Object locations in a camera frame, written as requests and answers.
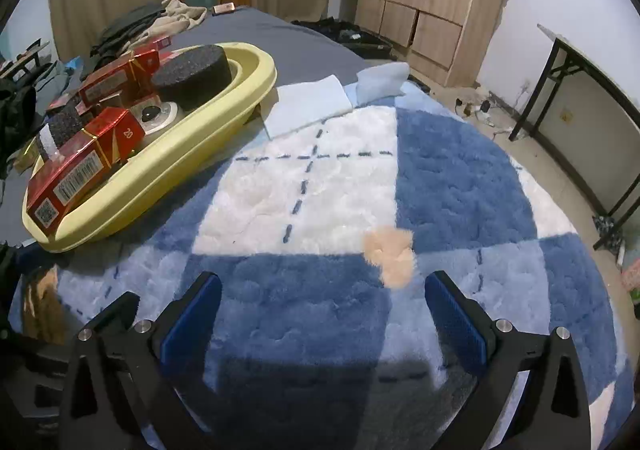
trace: orange patch on blanket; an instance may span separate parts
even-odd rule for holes
[[[412,231],[393,226],[382,226],[365,234],[364,258],[380,268],[380,280],[385,287],[398,289],[411,280],[415,266],[413,242]]]

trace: gray bed sheet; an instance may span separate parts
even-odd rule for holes
[[[251,7],[207,17],[199,26],[173,36],[171,49],[220,42],[246,42],[268,52],[278,70],[276,86],[317,81],[331,74],[349,84],[367,67],[362,58],[325,36]],[[21,212],[30,174],[27,170],[8,175],[0,207],[0,242],[17,245],[31,237],[22,225]]]

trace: black round sponge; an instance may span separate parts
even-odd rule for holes
[[[231,83],[225,49],[205,45],[184,51],[156,70],[151,83],[163,101],[194,110]]]

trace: blue gripper pad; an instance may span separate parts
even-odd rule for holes
[[[480,376],[487,366],[487,343],[465,311],[465,296],[444,271],[436,271],[424,281],[424,298],[438,333],[453,348],[463,369]]]
[[[204,358],[221,298],[218,276],[202,273],[180,300],[162,311],[156,322],[154,352],[166,376],[178,376],[195,358]]]

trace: white square patch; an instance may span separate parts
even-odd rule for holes
[[[199,255],[362,252],[396,223],[396,109],[372,106],[236,156],[200,224]]]

